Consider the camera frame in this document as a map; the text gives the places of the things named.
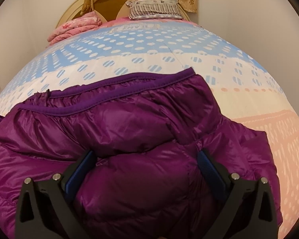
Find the purple hooded down jacket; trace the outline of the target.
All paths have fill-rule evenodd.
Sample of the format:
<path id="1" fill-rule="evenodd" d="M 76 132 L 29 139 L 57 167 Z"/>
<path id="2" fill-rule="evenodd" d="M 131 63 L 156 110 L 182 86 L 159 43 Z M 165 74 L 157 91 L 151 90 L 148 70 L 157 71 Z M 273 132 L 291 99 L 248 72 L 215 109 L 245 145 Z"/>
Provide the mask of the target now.
<path id="1" fill-rule="evenodd" d="M 282 223 L 266 133 L 222 115 L 193 69 L 36 93 L 0 116 L 0 228 L 14 238 L 27 177 L 49 179 L 92 152 L 98 162 L 74 203 L 92 237 L 190 238 L 217 204 L 198 168 L 199 151 L 243 179 L 267 178 Z"/>

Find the dotted blue pink bedspread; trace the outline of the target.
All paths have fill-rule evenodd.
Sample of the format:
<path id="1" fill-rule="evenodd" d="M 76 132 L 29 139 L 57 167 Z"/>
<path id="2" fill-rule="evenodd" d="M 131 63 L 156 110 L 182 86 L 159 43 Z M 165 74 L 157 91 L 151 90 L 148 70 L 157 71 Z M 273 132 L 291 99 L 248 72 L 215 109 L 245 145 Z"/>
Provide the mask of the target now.
<path id="1" fill-rule="evenodd" d="M 119 19 L 49 46 L 1 92 L 0 115 L 36 92 L 187 68 L 205 79 L 223 115 L 267 133 L 280 181 L 279 238 L 285 238 L 299 218 L 299 117 L 255 59 L 194 23 Z"/>

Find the folded pink quilt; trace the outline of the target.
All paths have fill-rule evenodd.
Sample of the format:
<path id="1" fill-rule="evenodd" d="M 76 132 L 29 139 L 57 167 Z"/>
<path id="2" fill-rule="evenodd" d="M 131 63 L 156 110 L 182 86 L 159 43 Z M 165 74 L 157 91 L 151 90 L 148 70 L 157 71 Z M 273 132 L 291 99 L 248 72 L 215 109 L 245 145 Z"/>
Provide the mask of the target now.
<path id="1" fill-rule="evenodd" d="M 48 36 L 47 42 L 49 45 L 53 45 L 79 33 L 97 29 L 101 25 L 102 21 L 98 18 L 96 12 L 89 12 L 79 18 L 75 18 L 58 26 Z"/>

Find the striped grey pillow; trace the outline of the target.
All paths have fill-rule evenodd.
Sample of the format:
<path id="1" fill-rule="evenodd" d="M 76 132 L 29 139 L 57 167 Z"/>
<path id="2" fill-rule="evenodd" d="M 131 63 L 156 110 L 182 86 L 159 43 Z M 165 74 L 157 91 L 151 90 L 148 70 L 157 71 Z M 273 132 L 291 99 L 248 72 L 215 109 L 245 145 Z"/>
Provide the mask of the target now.
<path id="1" fill-rule="evenodd" d="M 130 20 L 171 19 L 183 20 L 178 0 L 127 1 Z"/>

